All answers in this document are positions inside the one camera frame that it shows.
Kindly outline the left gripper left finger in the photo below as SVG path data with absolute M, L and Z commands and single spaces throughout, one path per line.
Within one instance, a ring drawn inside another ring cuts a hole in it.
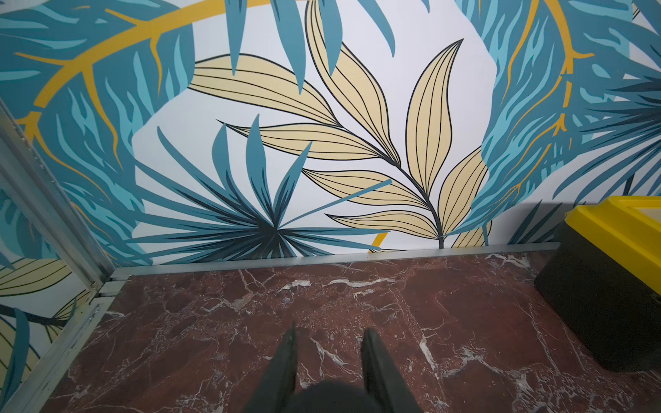
M 244 412 L 284 412 L 296 387 L 298 345 L 296 325 L 287 330 Z

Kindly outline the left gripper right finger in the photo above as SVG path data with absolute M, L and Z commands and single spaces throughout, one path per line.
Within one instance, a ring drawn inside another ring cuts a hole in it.
M 367 328 L 361 342 L 361 370 L 369 396 L 384 412 L 422 412 L 378 332 Z

